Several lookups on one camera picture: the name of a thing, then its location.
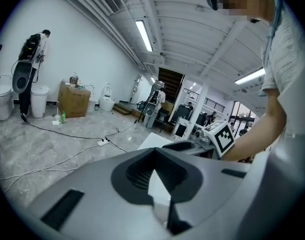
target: bottle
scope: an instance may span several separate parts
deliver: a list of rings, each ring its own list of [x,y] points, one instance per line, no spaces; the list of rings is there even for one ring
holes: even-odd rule
[[[66,113],[65,111],[62,112],[62,115],[61,115],[61,123],[64,124],[66,121]]]

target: box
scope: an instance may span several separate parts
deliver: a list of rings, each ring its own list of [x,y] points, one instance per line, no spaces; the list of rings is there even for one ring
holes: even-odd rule
[[[174,104],[166,101],[164,103],[161,104],[161,107],[164,109],[164,110],[167,110],[169,111],[169,115],[172,113],[173,109],[174,109]]]
[[[58,93],[60,113],[62,114],[64,111],[66,118],[84,117],[87,113],[90,96],[91,92],[89,90],[78,89],[61,82]]]

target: cube with marker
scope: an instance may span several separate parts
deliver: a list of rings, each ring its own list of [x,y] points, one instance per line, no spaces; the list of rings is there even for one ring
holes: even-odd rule
[[[215,145],[219,158],[235,144],[233,132],[227,121],[213,122],[204,129],[204,134]]]

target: black railing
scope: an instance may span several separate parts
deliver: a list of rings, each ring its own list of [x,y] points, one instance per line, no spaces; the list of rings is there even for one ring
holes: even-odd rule
[[[188,90],[186,88],[183,89],[183,92],[190,94],[191,99],[194,99],[195,101],[198,101],[198,99],[199,99],[199,94],[198,93],[196,93],[192,90]],[[224,112],[225,107],[223,105],[213,101],[210,98],[205,98],[203,103],[210,108],[213,108],[213,109],[218,110],[220,112]]]

